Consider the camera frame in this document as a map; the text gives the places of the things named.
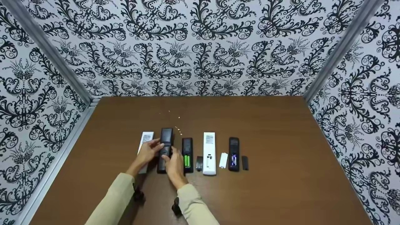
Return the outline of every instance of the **black and white damask wallpaper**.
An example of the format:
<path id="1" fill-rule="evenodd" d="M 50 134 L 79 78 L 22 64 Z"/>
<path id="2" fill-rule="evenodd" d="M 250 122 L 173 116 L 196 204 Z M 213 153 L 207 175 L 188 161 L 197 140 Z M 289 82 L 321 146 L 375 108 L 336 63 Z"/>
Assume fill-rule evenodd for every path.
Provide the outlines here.
<path id="1" fill-rule="evenodd" d="M 93 96 L 302 95 L 363 0 L 21 0 Z"/>
<path id="2" fill-rule="evenodd" d="M 0 3 L 0 224 L 15 223 L 85 107 Z"/>
<path id="3" fill-rule="evenodd" d="M 310 105 L 375 225 L 400 224 L 399 9 L 385 1 Z"/>

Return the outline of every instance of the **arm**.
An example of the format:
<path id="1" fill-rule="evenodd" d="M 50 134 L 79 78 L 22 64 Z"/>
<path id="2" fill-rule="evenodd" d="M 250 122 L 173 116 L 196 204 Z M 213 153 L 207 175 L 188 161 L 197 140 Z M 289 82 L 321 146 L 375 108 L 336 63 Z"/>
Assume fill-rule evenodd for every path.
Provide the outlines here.
<path id="1" fill-rule="evenodd" d="M 179 208 L 189 225 L 219 225 L 199 193 L 183 175 L 183 156 L 180 151 L 172 147 L 171 159 L 161 156 L 165 160 L 167 174 L 172 184 L 178 190 Z"/>
<path id="2" fill-rule="evenodd" d="M 142 144 L 135 161 L 125 173 L 120 173 L 117 176 L 108 189 L 106 196 L 90 215 L 86 225 L 118 224 L 126 206 L 133 196 L 134 177 L 144 165 L 154 158 L 156 152 L 164 146 L 164 144 L 159 143 L 159 140 L 160 139 L 154 139 Z"/>
<path id="3" fill-rule="evenodd" d="M 178 197 L 179 208 L 189 225 L 219 225 L 193 185 L 178 189 Z"/>
<path id="4" fill-rule="evenodd" d="M 118 224 L 134 193 L 132 185 L 134 182 L 135 178 L 132 175 L 120 173 L 89 217 L 86 225 Z"/>

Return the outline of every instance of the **beige sleeve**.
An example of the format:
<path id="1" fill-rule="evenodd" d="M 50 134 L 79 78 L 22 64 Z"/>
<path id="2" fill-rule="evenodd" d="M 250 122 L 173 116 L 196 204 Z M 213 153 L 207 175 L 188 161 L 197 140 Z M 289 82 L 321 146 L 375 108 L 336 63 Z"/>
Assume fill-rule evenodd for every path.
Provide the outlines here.
<path id="1" fill-rule="evenodd" d="M 179 208 L 189 225 L 219 225 L 193 185 L 180 188 L 178 197 Z"/>
<path id="2" fill-rule="evenodd" d="M 86 225 L 117 225 L 134 193 L 134 182 L 135 178 L 131 175 L 120 173 L 90 215 Z"/>

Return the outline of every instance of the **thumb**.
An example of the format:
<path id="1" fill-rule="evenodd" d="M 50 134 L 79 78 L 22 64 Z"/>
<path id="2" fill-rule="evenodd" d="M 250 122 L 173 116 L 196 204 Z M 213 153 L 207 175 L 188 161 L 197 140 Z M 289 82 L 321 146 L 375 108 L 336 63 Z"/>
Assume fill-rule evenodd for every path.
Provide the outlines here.
<path id="1" fill-rule="evenodd" d="M 174 146 L 171 146 L 171 148 L 172 148 L 172 154 L 174 155 L 176 155 L 176 154 L 178 154 L 178 150 L 174 147 Z"/>
<path id="2" fill-rule="evenodd" d="M 165 160 L 165 163 L 169 163 L 171 160 L 167 155 L 161 155 L 161 158 L 163 158 L 163 160 Z"/>

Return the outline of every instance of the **hand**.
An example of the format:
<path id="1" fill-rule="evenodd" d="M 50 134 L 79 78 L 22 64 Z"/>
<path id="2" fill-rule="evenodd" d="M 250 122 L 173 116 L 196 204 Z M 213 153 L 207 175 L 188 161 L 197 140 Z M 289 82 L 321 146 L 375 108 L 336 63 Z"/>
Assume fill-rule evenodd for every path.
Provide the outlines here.
<path id="1" fill-rule="evenodd" d="M 126 171 L 127 174 L 136 176 L 140 169 L 150 162 L 156 153 L 164 147 L 164 144 L 160 144 L 160 139 L 154 139 L 151 141 L 143 142 L 140 148 L 139 154 L 136 156 L 135 161 L 131 164 L 129 169 Z"/>
<path id="2" fill-rule="evenodd" d="M 185 184 L 188 184 L 188 180 L 183 175 L 183 156 L 180 151 L 175 147 L 172 148 L 172 156 L 169 158 L 167 155 L 161 157 L 165 160 L 165 167 L 167 170 L 168 178 L 172 184 L 178 190 Z"/>

